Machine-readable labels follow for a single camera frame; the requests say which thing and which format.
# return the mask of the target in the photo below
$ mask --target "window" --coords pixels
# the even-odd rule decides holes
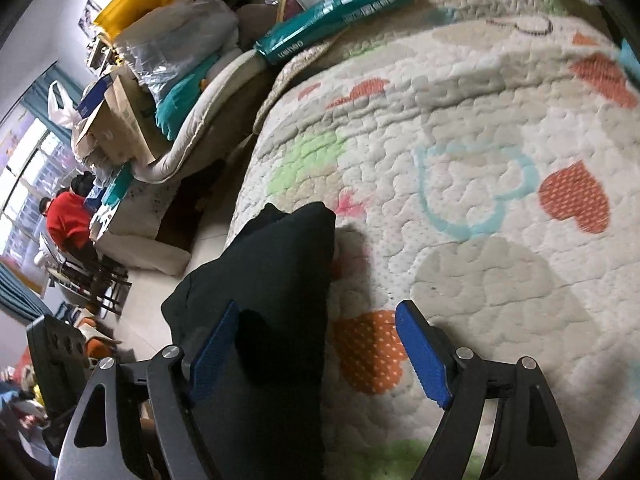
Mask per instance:
[[[30,280],[46,275],[33,263],[45,218],[38,205],[78,174],[71,148],[20,105],[0,126],[0,255]]]

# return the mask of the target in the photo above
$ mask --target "teal package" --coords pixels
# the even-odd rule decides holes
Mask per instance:
[[[130,162],[125,162],[117,176],[109,184],[107,191],[102,196],[102,203],[110,207],[114,207],[120,203],[129,190],[129,186],[133,182],[133,173],[131,173]]]
[[[254,48],[269,63],[279,64],[351,23],[382,9],[411,0],[323,0],[309,10],[273,27]]]

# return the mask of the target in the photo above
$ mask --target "quilted bedspread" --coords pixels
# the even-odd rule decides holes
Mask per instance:
[[[581,479],[640,413],[638,92],[614,45],[548,0],[474,6],[439,1],[438,23],[417,6],[401,32],[380,18],[374,41],[349,32],[303,53],[263,110],[230,239],[265,202],[337,215],[331,480],[411,478],[439,424],[394,327],[406,298],[485,359],[537,360]]]

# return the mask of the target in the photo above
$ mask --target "floor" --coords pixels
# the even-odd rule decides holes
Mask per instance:
[[[231,155],[225,173],[211,188],[185,274],[222,254],[253,145],[252,142],[243,144]],[[123,342],[119,345],[119,353],[124,359],[149,359],[171,343],[171,331],[160,306],[181,279],[182,276],[167,276],[153,270],[129,271],[132,286],[122,316],[108,313],[104,319],[113,330],[113,338]]]

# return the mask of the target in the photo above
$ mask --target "black hair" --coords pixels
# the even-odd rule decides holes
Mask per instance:
[[[46,196],[44,197],[42,200],[40,200],[40,205],[38,206],[38,210],[40,211],[41,215],[44,215],[44,213],[47,210],[47,204],[51,202],[51,199]]]

